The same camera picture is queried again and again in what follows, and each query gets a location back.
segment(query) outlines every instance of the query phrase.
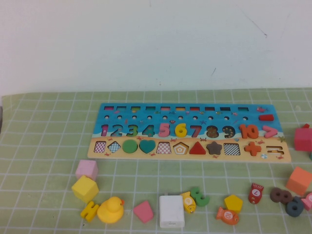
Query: yellow cube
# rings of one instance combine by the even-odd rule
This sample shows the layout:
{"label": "yellow cube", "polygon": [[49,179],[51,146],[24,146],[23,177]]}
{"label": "yellow cube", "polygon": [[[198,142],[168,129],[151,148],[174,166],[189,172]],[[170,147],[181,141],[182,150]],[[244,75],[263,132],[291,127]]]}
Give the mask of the yellow cube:
{"label": "yellow cube", "polygon": [[72,190],[76,197],[88,203],[98,194],[98,185],[95,181],[83,175],[72,186]]}

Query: yellow fish piece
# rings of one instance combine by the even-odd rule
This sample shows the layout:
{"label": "yellow fish piece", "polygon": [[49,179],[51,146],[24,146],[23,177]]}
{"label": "yellow fish piece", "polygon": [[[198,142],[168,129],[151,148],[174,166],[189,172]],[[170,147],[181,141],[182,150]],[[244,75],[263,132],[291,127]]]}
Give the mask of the yellow fish piece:
{"label": "yellow fish piece", "polygon": [[191,192],[180,194],[183,197],[183,206],[187,213],[192,214],[196,210],[196,203],[191,197]]}

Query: yellow rubber duck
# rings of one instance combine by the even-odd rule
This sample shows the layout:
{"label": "yellow rubber duck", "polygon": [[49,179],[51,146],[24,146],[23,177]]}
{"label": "yellow rubber duck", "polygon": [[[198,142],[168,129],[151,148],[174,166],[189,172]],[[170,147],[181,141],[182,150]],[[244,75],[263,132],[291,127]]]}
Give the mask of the yellow rubber duck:
{"label": "yellow rubber duck", "polygon": [[97,210],[98,218],[104,223],[116,223],[123,216],[124,203],[116,196],[104,201]]}

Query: white box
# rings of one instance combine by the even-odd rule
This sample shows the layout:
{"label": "white box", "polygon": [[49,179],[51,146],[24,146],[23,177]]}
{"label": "white box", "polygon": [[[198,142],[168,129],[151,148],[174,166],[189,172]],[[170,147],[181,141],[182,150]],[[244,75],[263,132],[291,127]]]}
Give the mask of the white box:
{"label": "white box", "polygon": [[160,196],[159,213],[161,228],[183,228],[184,208],[182,196]]}

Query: number puzzle board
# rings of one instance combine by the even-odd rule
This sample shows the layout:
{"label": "number puzzle board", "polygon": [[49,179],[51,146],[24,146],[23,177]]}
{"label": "number puzzle board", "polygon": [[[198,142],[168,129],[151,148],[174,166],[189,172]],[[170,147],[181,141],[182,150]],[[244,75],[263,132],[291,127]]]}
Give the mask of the number puzzle board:
{"label": "number puzzle board", "polygon": [[103,103],[88,157],[291,162],[274,106],[254,104]]}

